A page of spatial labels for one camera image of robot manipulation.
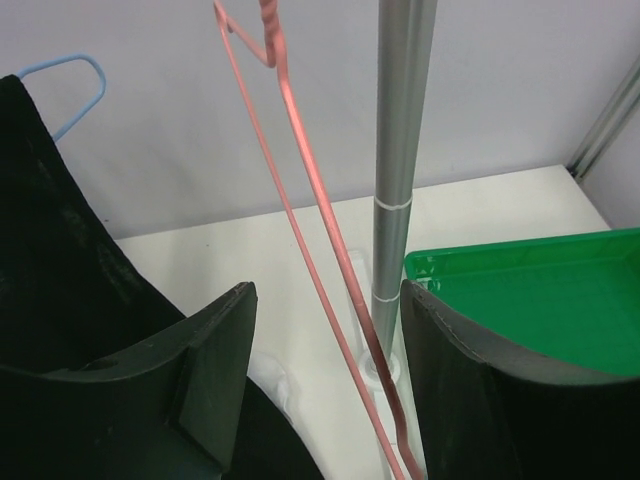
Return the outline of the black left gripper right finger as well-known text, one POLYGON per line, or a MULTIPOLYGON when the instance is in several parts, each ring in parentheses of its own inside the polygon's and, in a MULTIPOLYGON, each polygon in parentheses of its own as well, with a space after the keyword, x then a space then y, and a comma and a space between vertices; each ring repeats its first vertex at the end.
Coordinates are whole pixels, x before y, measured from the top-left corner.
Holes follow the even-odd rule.
POLYGON ((519 345, 401 285, 401 326, 431 479, 635 479, 639 381, 519 345))

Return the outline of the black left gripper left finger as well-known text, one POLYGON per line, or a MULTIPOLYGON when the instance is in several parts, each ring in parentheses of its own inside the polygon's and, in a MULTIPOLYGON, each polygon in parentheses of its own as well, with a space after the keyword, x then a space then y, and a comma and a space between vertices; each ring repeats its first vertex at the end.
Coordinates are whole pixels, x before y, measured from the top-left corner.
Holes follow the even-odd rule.
POLYGON ((1 368, 5 479, 218 479, 237 438, 257 292, 232 287, 78 369, 1 368))

